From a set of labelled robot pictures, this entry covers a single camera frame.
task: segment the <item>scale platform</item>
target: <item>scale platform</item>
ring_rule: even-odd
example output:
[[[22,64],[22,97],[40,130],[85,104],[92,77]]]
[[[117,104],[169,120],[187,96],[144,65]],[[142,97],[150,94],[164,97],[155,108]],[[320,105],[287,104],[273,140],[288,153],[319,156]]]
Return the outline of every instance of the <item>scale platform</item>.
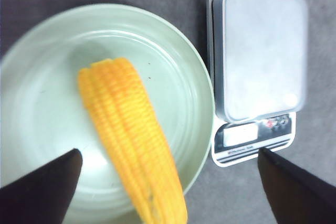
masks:
[[[218,166],[293,142],[306,96],[307,20],[305,0],[207,1]]]

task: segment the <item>light green plate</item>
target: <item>light green plate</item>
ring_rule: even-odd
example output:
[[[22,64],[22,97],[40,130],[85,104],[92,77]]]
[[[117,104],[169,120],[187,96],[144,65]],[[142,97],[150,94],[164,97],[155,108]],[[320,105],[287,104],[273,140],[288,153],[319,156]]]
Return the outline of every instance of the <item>light green plate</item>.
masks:
[[[172,150],[184,192],[207,156],[214,98],[189,40],[162,18],[131,6],[99,4],[56,15],[4,57],[2,185],[72,148],[83,167],[65,223],[139,223],[77,89],[77,72],[106,58],[138,70]]]

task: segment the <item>white scale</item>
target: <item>white scale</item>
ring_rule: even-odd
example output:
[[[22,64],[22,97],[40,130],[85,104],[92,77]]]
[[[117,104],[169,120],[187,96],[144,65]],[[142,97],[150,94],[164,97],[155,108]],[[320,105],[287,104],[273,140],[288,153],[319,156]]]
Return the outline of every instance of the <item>white scale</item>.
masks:
[[[293,142],[306,96],[307,16],[305,0],[208,0],[218,166]]]

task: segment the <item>gray table surface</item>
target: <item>gray table surface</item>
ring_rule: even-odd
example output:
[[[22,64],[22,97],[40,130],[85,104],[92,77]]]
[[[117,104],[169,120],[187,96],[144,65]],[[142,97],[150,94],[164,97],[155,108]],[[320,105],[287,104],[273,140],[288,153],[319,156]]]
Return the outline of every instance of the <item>gray table surface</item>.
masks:
[[[336,185],[336,0],[307,1],[308,99],[298,113],[294,143],[279,154]],[[45,18],[75,6],[102,2],[130,4],[160,15],[206,57],[205,0],[1,0],[1,54]],[[219,168],[209,157],[186,200],[189,223],[276,223],[256,159]]]

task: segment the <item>corn cob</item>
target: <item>corn cob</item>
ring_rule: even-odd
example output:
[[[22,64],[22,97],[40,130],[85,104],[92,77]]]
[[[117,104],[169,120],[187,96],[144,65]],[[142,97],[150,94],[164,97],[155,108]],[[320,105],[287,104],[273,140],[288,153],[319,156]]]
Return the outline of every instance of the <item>corn cob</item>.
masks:
[[[133,65],[125,58],[93,63],[79,71],[78,86],[140,218],[146,224],[186,223],[174,159]]]

